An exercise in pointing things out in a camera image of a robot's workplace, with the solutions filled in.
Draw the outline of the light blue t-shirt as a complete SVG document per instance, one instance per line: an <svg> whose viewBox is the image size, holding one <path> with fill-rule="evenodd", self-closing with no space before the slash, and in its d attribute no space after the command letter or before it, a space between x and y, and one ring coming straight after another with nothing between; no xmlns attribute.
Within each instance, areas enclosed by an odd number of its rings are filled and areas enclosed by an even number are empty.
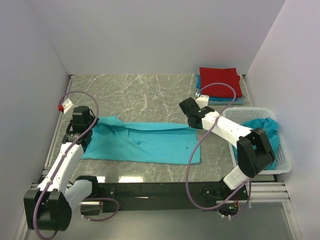
<svg viewBox="0 0 320 240"><path fill-rule="evenodd" d="M170 122L123 122L105 116L93 128L84 160L113 160L170 165L199 164L197 131Z"/></svg>

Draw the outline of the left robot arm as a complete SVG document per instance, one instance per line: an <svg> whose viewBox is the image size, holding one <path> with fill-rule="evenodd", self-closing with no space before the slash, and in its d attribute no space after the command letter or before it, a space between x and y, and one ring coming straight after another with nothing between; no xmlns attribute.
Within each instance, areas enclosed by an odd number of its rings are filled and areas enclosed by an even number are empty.
<svg viewBox="0 0 320 240"><path fill-rule="evenodd" d="M71 188L67 188L71 175L92 140L93 127L97 123L98 117L88 106L73 108L56 161L38 187L24 195L29 229L65 231L71 222L73 209L84 198L94 201L99 197L100 188L93 176L81 176Z"/></svg>

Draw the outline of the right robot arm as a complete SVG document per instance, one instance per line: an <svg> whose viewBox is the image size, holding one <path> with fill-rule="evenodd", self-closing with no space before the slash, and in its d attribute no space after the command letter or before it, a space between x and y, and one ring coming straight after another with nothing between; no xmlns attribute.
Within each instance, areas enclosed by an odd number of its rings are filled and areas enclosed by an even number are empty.
<svg viewBox="0 0 320 240"><path fill-rule="evenodd" d="M251 129L235 123L209 106L200 107L191 97L180 102L179 107L191 128L216 134L237 151L237 166L221 180L219 193L222 198L232 199L241 184L276 160L272 145L262 128Z"/></svg>

